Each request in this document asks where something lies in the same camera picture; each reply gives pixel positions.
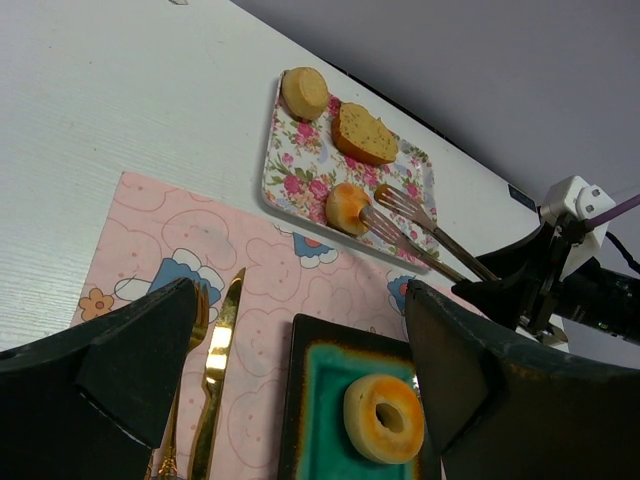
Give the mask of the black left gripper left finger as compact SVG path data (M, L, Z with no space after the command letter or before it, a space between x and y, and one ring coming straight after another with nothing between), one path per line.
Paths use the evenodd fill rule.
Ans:
M111 313L1 354L4 479L141 479L196 317L181 278Z

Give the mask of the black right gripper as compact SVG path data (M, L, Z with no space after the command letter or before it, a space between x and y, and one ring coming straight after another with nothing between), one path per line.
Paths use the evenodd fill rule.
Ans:
M478 257L495 280L459 281L452 291L490 320L539 338L558 315L627 342L639 343L639 280L591 258L563 278L572 247L586 244L586 226L564 214L524 239Z

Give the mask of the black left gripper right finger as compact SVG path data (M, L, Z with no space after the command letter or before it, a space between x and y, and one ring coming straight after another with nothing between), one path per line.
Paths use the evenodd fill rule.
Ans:
M639 373L530 340L413 280L405 322L449 479L635 479Z

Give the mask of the orange ring doughnut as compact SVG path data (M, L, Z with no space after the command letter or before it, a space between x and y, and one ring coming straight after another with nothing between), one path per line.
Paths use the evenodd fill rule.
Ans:
M343 398L343 421L355 449L379 464L411 461L425 437L417 394L390 375L366 375L349 385Z

